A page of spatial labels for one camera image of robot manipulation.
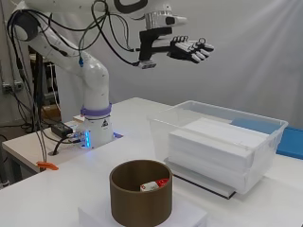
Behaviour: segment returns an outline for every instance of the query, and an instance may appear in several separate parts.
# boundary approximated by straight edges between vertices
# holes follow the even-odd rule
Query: table
[[[66,123],[69,126],[77,125],[76,122],[71,121]],[[45,134],[52,139],[59,141],[61,138],[51,132],[51,129],[46,129]],[[51,152],[56,147],[57,142],[45,138],[46,152]],[[42,149],[36,133],[21,136],[3,143],[3,149],[7,152],[14,182],[19,182],[22,179],[20,166],[25,168],[31,174],[40,172],[37,167],[37,162],[43,160]],[[77,145],[61,144],[59,147],[60,155],[49,156],[47,161],[55,165],[64,163],[74,157],[82,155],[89,150],[80,150]]]
[[[147,115],[167,106],[134,98],[114,106],[113,124],[124,138],[86,152],[0,191],[0,222],[6,227],[79,227],[78,208],[108,197],[111,170],[126,161],[154,159]],[[209,227],[301,227],[303,163],[277,155],[272,169],[248,194],[230,201],[173,179],[174,191],[204,208]]]

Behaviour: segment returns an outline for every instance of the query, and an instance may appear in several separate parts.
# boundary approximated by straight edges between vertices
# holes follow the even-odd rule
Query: transparent plastic bin
[[[220,183],[247,193],[271,167],[286,121],[249,114],[196,101],[187,101],[149,116],[155,155]],[[202,132],[190,125],[203,121],[214,127]],[[218,137],[214,129],[234,131],[235,136]],[[237,138],[243,133],[246,144]],[[260,143],[250,143],[256,138]]]

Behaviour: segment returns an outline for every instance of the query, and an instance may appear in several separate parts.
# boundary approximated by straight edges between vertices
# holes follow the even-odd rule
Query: brown cardboard tube
[[[140,192],[140,185],[169,179],[165,186]],[[113,218],[127,227],[153,227],[171,214],[172,174],[155,161],[138,160],[117,166],[110,175]]]

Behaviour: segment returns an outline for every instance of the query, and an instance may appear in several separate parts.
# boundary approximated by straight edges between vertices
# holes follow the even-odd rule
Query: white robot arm
[[[42,11],[75,13],[91,11],[95,26],[101,33],[102,27],[94,11],[105,12],[105,15],[128,14],[133,19],[145,18],[147,30],[140,32],[141,45],[140,49],[137,49],[140,51],[139,61],[131,63],[124,60],[131,66],[155,67],[156,64],[151,57],[160,52],[166,52],[168,56],[178,60],[199,63],[208,58],[209,52],[214,50],[213,46],[206,44],[205,41],[190,42],[187,36],[175,37],[165,46],[155,46],[160,36],[170,35],[173,26],[186,22],[186,18],[172,15],[166,0],[138,0],[130,5],[123,5],[120,0],[22,1],[9,19],[9,36],[13,42],[14,37],[27,42],[38,53],[63,70],[83,79],[84,103],[81,114],[85,116],[85,121],[78,128],[78,132],[82,140],[81,145],[86,148],[97,148],[114,139],[110,121],[109,74],[102,63],[87,52],[81,52],[79,57],[77,50],[79,47],[62,36],[60,38],[50,26],[49,18],[48,25],[43,23],[45,14]],[[103,38],[111,47],[105,35]],[[19,69],[22,69],[18,59],[17,64]]]

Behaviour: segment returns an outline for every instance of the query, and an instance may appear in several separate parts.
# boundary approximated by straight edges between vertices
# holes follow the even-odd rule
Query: white wall
[[[133,96],[171,105],[194,99],[303,127],[301,0],[171,0],[171,4],[175,14],[189,19],[187,26],[174,29],[174,35],[205,37],[216,51],[200,65],[157,55],[153,57],[157,68],[140,70],[120,62],[100,39],[90,53],[109,69],[113,102]],[[92,21],[89,13],[60,19],[73,27]],[[131,22],[130,27],[131,46],[138,46],[138,31],[144,22]],[[68,34],[71,40],[79,36]],[[135,54],[122,54],[136,61]],[[70,93],[73,85],[68,84],[73,77],[60,76],[64,84],[60,88],[62,110],[67,119],[77,114],[81,105],[75,97],[81,94],[80,81],[77,91]]]
[[[3,3],[4,12],[6,13],[5,18],[6,20],[9,18],[10,13],[13,11],[13,4],[8,0],[1,0]],[[30,73],[29,68],[29,61],[28,61],[28,51],[27,47],[25,45],[22,46],[23,51],[26,55],[26,63],[27,63],[27,69]],[[2,15],[0,14],[0,60],[2,62],[2,71],[3,71],[3,78],[4,82],[8,82],[11,85],[13,84],[13,77],[12,74],[14,74],[15,78],[17,80],[21,80],[17,71],[17,68],[15,66],[15,60],[13,60],[13,66],[14,69],[11,68],[11,64],[9,61],[9,48],[8,48],[8,42],[6,38],[6,30],[4,27],[4,23],[2,20]],[[18,97],[20,100],[22,100],[25,103],[28,103],[26,91],[23,91],[18,94]],[[18,109],[17,109],[17,103],[15,99],[11,95],[3,95],[2,94],[2,86],[0,87],[0,124],[6,124],[10,123],[14,120],[21,119]]]

